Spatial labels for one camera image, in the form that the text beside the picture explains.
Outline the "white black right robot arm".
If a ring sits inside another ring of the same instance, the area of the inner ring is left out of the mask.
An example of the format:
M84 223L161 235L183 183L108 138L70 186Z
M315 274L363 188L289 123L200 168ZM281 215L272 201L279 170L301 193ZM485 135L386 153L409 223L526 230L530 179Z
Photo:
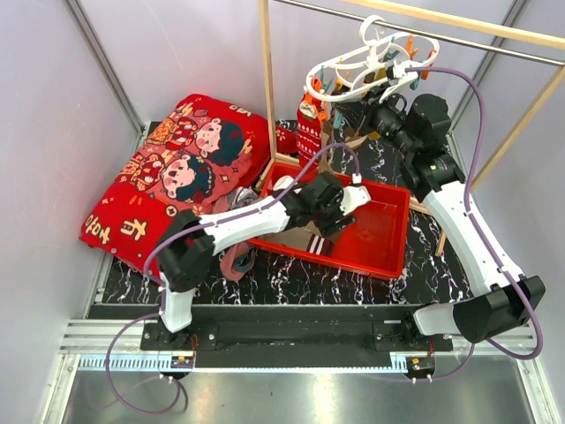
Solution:
M377 133L402 154L405 186L445 231L471 286L471 299L416 310L401 327L403 344L420 350L447 333L477 344L525 325L546 293L539 276L526 276L506 255L473 202L465 176L446 149L451 126L446 101L423 94L398 109L400 95L339 102L337 112L362 135Z

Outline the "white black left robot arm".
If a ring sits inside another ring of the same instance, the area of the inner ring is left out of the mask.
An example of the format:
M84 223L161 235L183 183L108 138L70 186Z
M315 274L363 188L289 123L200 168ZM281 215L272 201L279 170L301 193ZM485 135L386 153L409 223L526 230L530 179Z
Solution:
M322 236L331 236L353 223L354 211L370 199L358 174L344 185L337 176L322 172L308 183L279 178L269 196L242 208L203 216L190 210L180 213L149 255L164 289L160 339L173 350L189 343L194 293L221 251L309 223Z

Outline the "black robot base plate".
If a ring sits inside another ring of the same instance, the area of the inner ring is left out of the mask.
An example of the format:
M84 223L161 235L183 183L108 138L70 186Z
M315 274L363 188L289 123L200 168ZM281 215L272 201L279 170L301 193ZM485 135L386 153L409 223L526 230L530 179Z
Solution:
M299 305L192 308L192 323L174 333L162 322L146 323L144 351L220 351L232 345L357 345L381 352L450 352L443 335L420 337L406 329L415 306Z

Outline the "red christmas sock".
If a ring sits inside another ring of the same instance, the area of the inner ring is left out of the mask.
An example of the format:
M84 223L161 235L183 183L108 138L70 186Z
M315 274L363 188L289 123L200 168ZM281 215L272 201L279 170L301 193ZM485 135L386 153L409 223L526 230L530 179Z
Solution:
M301 166L321 149L321 129L327 114L326 104L305 90L297 109L296 137Z

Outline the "white sock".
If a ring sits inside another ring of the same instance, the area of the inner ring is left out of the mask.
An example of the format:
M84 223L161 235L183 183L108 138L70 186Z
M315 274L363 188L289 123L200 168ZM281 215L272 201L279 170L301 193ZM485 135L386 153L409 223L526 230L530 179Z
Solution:
M284 189L292 186L293 181L294 181L294 179L289 175L280 177L275 181L275 183L273 185L273 191L276 192L276 191L279 191L279 190L284 190Z

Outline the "white round clip hanger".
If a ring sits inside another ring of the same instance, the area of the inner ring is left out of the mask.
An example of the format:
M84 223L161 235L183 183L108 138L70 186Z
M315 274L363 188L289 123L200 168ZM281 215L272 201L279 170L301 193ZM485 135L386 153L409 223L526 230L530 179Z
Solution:
M385 35L378 15L365 18L358 30L363 45L315 65L305 77L304 90L322 102L345 102L382 88L386 68L412 60L430 67L440 52L434 37L400 31Z

